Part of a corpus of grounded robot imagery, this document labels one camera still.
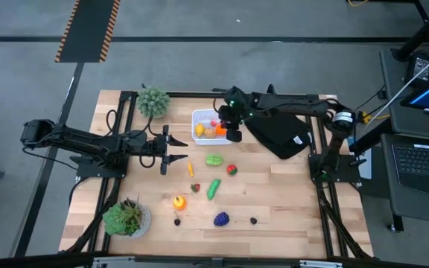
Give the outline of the white paper sheet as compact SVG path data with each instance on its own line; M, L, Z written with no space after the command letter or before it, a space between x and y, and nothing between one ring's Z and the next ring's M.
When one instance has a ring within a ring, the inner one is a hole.
M371 179L372 178L372 160L371 159L363 159L363 163L358 167L360 177L363 179Z

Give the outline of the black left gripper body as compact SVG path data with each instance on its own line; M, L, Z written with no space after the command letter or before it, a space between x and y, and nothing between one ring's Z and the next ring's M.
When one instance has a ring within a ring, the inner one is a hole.
M170 156L167 155L167 148L169 142L168 131L169 126L164 125L162 128L162 133L156 134L154 140L149 142L152 162L147 166L147 168L153 167L155 164L155 158L159 157L161 159L160 173L162 175L165 175L167 173L170 160Z

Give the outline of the black cloth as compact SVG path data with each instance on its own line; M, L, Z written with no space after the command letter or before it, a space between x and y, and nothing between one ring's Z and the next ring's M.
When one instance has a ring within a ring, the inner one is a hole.
M294 114L254 117L245 123L252 135L280 159L289 159L311 145L308 125Z

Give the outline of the dark grey desk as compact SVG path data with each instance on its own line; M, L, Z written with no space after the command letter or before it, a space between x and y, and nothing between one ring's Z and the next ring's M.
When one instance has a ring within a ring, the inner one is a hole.
M388 106L390 118L384 121L387 130L380 134L380 143L393 220L396 222L401 217L409 217L429 221L429 193L400 184L393 152L394 144L429 145L429 115L401 105L412 92L409 87L401 88L406 62L396 60L387 50L380 52L380 60L387 97L391 101Z

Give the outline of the purple toy grapes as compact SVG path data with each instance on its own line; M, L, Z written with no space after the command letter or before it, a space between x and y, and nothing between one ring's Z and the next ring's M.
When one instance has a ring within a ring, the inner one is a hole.
M215 226L225 226L229 221L229 215L226 212L221 212L214 218L213 223Z

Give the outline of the white plastic basket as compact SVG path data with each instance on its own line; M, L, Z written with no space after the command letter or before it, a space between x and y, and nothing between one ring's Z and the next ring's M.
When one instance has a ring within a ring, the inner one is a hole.
M191 118L191 135L196 145L229 145L232 143L226 138L226 135L217 135L216 138L206 138L204 135L197 137L195 135L194 128L198 123L203 124L205 129L215 130L215 127L211 125L211 120L213 119L218 120L220 124L218 114L213 109L198 109L193 111Z

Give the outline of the black power adapter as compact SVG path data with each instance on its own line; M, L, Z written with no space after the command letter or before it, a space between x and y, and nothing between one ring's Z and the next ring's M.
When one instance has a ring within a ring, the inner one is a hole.
M429 52L417 51L410 56L405 82L411 80L410 86L419 88L429 82L429 67L424 69L429 64Z

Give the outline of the black aluminium table frame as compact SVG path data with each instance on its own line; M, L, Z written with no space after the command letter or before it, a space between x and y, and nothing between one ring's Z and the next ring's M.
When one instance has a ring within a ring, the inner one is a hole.
M164 125L187 147L171 147L170 152L188 155L171 164L161 175L159 163L132 158L122 179L119 199L137 200L151 213L148 232L138 238L108 237L99 229L89 250L105 250L112 255L155 255L174 257L325 259L331 255L350 256L334 225L320 209L320 192L311 179L308 156L318 153L331 137L322 131L317 118L309 118L314 137L311 147L288 160L278 159L248 132L241 142L225 146L196 145L191 135L194 110L221 105L222 98L211 93L174 92L168 114L152 123L154 132ZM220 166L206 164L206 156L224 158ZM194 177L188 172L192 163ZM228 165L238 172L230 176ZM221 184L212 200L207 190L214 179ZM191 184L200 184L197 193ZM173 207L175 196L183 196L187 205ZM229 215L225 226L215 226L221 212ZM181 223L174 224L175 214ZM257 219L255 225L250 218Z

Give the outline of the black keyboard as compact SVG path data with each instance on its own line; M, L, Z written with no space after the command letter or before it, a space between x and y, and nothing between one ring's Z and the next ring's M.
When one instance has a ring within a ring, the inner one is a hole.
M429 139L383 135L381 143L394 180L403 187L429 194Z

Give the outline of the black stand leg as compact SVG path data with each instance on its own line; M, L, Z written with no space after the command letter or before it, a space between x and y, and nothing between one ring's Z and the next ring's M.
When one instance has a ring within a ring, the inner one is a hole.
M426 22L407 42L398 50L392 50L393 57L398 61L406 61L409 56L429 38L429 21Z

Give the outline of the dark green leafy potted plant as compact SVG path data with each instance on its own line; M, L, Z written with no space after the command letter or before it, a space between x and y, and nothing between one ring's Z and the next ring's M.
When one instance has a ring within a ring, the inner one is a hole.
M108 235L138 238L144 236L151 226L151 213L146 205L137 200L126 199L111 206L102 217L104 231Z

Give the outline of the silver bracket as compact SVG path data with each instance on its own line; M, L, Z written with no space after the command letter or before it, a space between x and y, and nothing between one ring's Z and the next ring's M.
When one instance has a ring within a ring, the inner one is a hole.
M343 268L343 264L330 261L300 260L299 268Z
M134 256L96 257L93 259L91 268L107 268L110 264L129 264L134 262Z

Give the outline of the pale green bushy potted plant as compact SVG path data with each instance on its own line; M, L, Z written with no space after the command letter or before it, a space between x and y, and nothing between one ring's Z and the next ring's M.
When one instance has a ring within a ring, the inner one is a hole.
M138 95L138 109L144 117L165 116L170 105L170 97L165 91L157 87L148 87L141 90Z

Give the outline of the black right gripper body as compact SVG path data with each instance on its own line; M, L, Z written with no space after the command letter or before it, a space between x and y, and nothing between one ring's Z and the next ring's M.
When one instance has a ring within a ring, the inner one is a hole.
M218 117L221 125L227 130L239 130L243 118L232 107L222 105L218 109Z

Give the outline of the black hazard striped floor mat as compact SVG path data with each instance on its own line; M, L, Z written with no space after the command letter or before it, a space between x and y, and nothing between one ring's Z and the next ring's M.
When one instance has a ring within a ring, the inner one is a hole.
M55 62L105 62L120 4L121 0L75 0Z

